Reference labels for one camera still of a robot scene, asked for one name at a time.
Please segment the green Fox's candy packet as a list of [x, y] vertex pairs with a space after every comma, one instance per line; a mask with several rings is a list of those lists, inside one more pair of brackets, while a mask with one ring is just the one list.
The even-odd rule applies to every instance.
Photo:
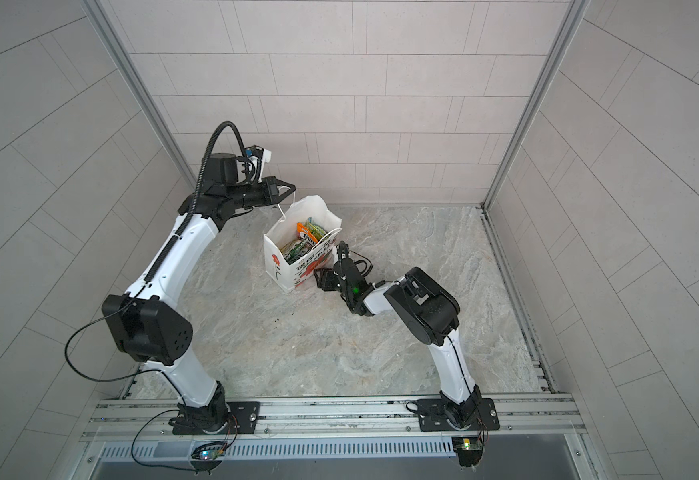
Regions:
[[286, 244], [281, 249], [281, 253], [284, 260], [291, 265], [297, 262], [302, 256], [305, 256], [312, 248], [313, 244], [308, 239], [298, 238]]

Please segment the white floral paper bag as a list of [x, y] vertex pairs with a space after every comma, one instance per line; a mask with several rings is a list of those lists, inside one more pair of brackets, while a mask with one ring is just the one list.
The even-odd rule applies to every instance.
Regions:
[[317, 195], [293, 203], [263, 235], [266, 273], [284, 291], [303, 284], [333, 262], [342, 220]]

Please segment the yellow-green Fox's candy packet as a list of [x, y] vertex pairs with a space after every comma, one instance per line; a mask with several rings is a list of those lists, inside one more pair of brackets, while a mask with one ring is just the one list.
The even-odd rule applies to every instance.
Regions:
[[327, 232], [321, 226], [314, 223], [312, 221], [311, 217], [309, 217], [307, 219], [307, 222], [304, 222], [303, 224], [308, 225], [310, 227], [310, 229], [312, 230], [312, 232], [320, 238], [320, 241], [322, 240], [323, 237], [327, 236]]

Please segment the orange Fox's candy packet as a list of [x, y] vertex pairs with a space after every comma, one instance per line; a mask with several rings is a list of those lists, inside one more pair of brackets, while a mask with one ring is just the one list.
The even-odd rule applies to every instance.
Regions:
[[312, 232], [308, 225], [297, 223], [296, 230], [300, 238], [308, 239], [312, 244], [317, 244], [320, 241], [320, 238]]

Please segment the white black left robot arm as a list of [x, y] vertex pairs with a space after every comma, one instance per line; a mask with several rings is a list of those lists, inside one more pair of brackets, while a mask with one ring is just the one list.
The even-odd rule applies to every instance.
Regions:
[[224, 388], [211, 378], [191, 348], [193, 329], [176, 308], [182, 288], [199, 257], [224, 224], [246, 210], [279, 204], [294, 185], [264, 176], [270, 151], [245, 150], [255, 164], [251, 182], [238, 179], [242, 158], [213, 153], [198, 195], [182, 202], [173, 230], [149, 268], [122, 295], [108, 296], [102, 306], [117, 349], [149, 371], [160, 372], [179, 396], [179, 414], [170, 420], [175, 435], [215, 434], [231, 414]]

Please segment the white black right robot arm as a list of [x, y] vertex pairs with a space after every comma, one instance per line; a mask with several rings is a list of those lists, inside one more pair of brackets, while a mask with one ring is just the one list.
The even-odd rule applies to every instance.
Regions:
[[335, 264], [313, 275], [321, 290], [338, 292], [353, 314], [371, 317], [395, 312], [429, 348], [441, 382], [441, 398], [409, 402], [407, 410], [422, 420], [433, 420], [439, 430], [475, 431], [479, 438], [499, 430], [495, 404], [481, 394], [461, 350], [457, 300], [421, 268], [413, 267], [393, 282], [375, 284], [367, 282], [371, 270], [369, 260], [353, 260], [348, 245], [340, 242]]

